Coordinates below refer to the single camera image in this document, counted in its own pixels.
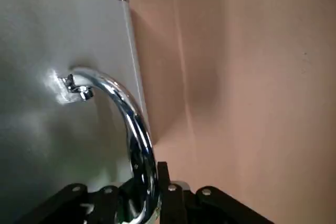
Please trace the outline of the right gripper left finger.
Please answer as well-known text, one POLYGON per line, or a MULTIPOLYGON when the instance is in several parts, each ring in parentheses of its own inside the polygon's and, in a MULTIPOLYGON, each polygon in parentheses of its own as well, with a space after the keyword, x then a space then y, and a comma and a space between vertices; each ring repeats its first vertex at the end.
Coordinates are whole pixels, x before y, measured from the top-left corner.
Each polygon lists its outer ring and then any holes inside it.
POLYGON ((108 185, 88 192, 74 183, 26 213, 16 223, 117 223, 119 189, 108 185))

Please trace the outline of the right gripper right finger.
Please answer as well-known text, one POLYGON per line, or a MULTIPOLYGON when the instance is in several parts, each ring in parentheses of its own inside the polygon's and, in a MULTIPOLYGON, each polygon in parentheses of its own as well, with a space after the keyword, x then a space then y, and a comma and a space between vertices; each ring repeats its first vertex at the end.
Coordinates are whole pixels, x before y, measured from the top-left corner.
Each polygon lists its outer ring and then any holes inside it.
POLYGON ((272 223, 213 186, 193 193, 170 180, 167 162, 157 163, 161 190, 160 223, 272 223))

